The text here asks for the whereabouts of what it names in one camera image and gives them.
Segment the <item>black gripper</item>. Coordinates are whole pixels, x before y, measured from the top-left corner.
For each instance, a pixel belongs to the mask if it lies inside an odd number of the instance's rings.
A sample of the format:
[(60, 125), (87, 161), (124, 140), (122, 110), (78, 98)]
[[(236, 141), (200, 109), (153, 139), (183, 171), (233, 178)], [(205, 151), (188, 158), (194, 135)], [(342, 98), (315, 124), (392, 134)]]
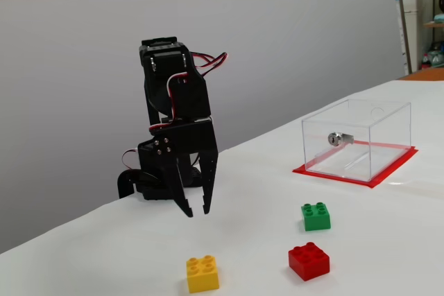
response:
[(142, 172), (137, 188), (144, 199), (172, 200), (189, 218), (193, 212), (184, 189), (193, 185), (194, 170), (189, 155), (182, 153), (200, 153), (203, 211), (210, 212), (219, 156), (211, 119), (167, 126), (162, 137), (140, 143), (137, 151)]

